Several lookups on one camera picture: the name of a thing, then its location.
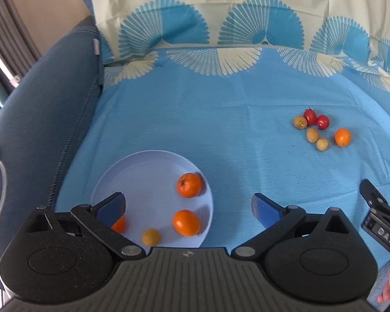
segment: orange fruit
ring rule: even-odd
[[[160,243],[161,239],[162,237],[156,229],[148,229],[142,234],[142,242],[147,246],[155,247]]]
[[[124,231],[126,231],[126,227],[127,227],[126,217],[122,215],[120,219],[117,222],[115,222],[111,228],[118,233],[123,233]]]
[[[341,147],[350,144],[351,138],[351,132],[345,128],[338,129],[335,133],[335,142]]]
[[[195,236],[201,230],[201,221],[198,216],[189,210],[181,210],[172,218],[175,230],[185,237]]]
[[[202,178],[197,173],[182,175],[176,184],[179,194],[185,198],[198,196],[202,191],[202,186]]]

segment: sofa armrest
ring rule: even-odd
[[[83,23],[64,36],[0,111],[0,159],[8,179],[0,215],[0,257],[34,208],[54,207],[89,128],[101,93],[95,38],[97,28]]]

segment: small brown fruit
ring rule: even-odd
[[[316,141],[316,148],[319,151],[325,151],[329,147],[329,141],[326,138],[319,138]]]
[[[161,239],[160,233],[156,229],[148,229],[142,235],[142,242],[146,246],[157,246]]]
[[[316,143],[319,139],[319,132],[315,128],[309,128],[306,132],[306,138],[310,143]]]
[[[308,122],[303,116],[296,116],[293,120],[293,125],[296,129],[303,130],[308,126]]]

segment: blue fan pattern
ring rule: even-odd
[[[100,42],[101,42],[101,58],[103,64],[110,63],[114,60],[113,52],[110,49],[110,45],[108,44],[103,33],[100,32]]]
[[[371,60],[390,73],[390,40],[382,38],[377,45],[378,53]]]
[[[303,49],[304,31],[296,13],[279,0],[246,0],[228,14],[219,45],[272,44]]]
[[[146,55],[162,39],[170,44],[208,44],[208,26],[192,6],[176,0],[150,1],[121,23],[122,58]]]
[[[367,32],[354,20],[333,16],[326,18],[312,40],[310,51],[326,55],[341,55],[367,63],[370,45]]]

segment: white fan pattern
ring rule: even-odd
[[[380,67],[377,67],[376,69],[371,66],[363,66],[353,59],[350,59],[350,61],[354,69],[357,70],[369,83],[383,91],[390,92],[390,73]]]
[[[289,66],[309,75],[329,77],[342,72],[346,65],[342,59],[309,50],[279,48],[277,51]]]
[[[103,90],[119,83],[123,79],[136,79],[150,72],[158,58],[156,51],[151,51],[144,58],[131,60],[122,66],[106,67],[104,70]]]
[[[203,75],[227,76],[248,70],[259,59],[261,48],[181,49],[166,53],[178,64]]]

